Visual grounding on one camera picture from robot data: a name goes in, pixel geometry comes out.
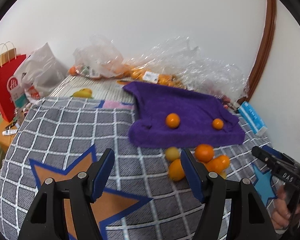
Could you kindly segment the person right hand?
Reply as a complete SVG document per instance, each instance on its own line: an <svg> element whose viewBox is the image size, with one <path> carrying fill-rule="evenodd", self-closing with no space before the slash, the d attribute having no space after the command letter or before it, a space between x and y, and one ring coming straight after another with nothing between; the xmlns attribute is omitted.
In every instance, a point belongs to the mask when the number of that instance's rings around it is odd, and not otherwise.
<svg viewBox="0 0 300 240"><path fill-rule="evenodd" d="M274 200L275 208L271 214L271 221L275 230L282 230L289 226L291 213L286 204L287 194L284 186L281 185L277 191L277 198ZM298 204L295 215L300 217L300 204Z"/></svg>

